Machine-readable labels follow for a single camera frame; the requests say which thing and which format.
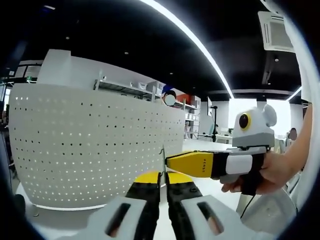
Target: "black ceiling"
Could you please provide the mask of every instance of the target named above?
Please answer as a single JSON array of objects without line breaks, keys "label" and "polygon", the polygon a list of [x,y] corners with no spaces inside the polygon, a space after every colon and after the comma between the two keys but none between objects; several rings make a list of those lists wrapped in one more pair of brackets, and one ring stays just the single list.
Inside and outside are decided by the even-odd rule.
[{"label": "black ceiling", "polygon": [[[294,53],[263,47],[259,0],[157,0],[202,41],[232,90],[295,91],[300,85]],[[81,0],[51,3],[56,9],[31,35],[24,60],[44,59],[48,49],[97,60],[170,84],[212,100],[228,98],[217,73],[189,38],[162,14],[139,0]],[[262,84],[266,59],[273,62],[270,85]],[[237,97],[285,99],[272,93],[237,93]]]}]

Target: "led light strip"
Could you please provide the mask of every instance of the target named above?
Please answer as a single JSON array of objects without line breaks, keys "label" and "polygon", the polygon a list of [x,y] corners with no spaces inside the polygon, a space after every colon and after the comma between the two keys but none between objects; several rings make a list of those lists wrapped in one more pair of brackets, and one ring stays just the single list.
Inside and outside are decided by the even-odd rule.
[{"label": "led light strip", "polygon": [[153,9],[157,10],[159,13],[164,15],[166,18],[168,18],[171,22],[173,22],[178,28],[180,28],[193,42],[194,44],[200,49],[200,51],[204,54],[204,56],[208,59],[208,61],[211,63],[215,71],[218,73],[222,83],[224,84],[226,90],[228,91],[230,98],[234,99],[234,95],[232,94],[232,91],[230,89],[230,86],[220,70],[219,66],[217,65],[214,58],[211,56],[211,54],[208,52],[206,47],[202,44],[202,42],[197,38],[197,36],[182,22],[180,21],[172,12],[170,12],[168,9],[166,9],[164,6],[159,4],[158,2],[154,0],[139,0]]},{"label": "led light strip", "polygon": [[300,91],[302,90],[302,86],[301,87],[299,87],[298,89],[297,89],[297,91],[295,91],[286,101],[290,101],[291,99],[293,99],[298,93],[300,93]]}]

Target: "air conditioning unit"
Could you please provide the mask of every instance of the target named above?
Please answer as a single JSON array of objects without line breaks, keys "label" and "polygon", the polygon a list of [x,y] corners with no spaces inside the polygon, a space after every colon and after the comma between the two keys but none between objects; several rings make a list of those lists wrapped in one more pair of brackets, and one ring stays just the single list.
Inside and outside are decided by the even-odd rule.
[{"label": "air conditioning unit", "polygon": [[264,50],[294,53],[294,47],[286,33],[284,18],[269,11],[259,11],[258,16]]}]

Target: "cable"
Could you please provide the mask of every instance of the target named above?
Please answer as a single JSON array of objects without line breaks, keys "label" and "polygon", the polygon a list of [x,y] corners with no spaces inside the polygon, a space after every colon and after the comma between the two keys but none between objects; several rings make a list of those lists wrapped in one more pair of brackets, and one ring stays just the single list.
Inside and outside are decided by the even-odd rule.
[{"label": "cable", "polygon": [[241,214],[240,219],[242,219],[242,217],[244,216],[244,214],[245,214],[245,212],[246,212],[247,208],[249,207],[250,203],[251,203],[251,202],[252,202],[252,200],[255,198],[255,196],[256,196],[256,195],[253,195],[253,196],[252,196],[252,198],[250,199],[250,201],[246,204],[246,206],[245,206],[245,208],[244,208],[244,210],[243,210],[243,212],[242,212],[242,214]]}]

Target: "shelf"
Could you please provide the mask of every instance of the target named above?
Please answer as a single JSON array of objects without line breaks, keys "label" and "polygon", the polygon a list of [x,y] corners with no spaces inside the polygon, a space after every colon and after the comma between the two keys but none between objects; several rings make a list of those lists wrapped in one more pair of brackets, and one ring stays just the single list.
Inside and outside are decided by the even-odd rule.
[{"label": "shelf", "polygon": [[[177,107],[183,107],[184,106],[183,102],[179,102],[179,101],[176,101],[174,105],[177,106]],[[198,109],[195,106],[192,106],[192,105],[189,105],[189,104],[186,104],[185,108],[186,109],[192,109],[192,110],[197,110]]]},{"label": "shelf", "polygon": [[99,81],[99,89],[107,89],[124,94],[136,95],[140,96],[141,98],[152,98],[152,92],[150,91],[142,90],[133,86],[127,86],[121,83],[115,83],[111,81]]}]

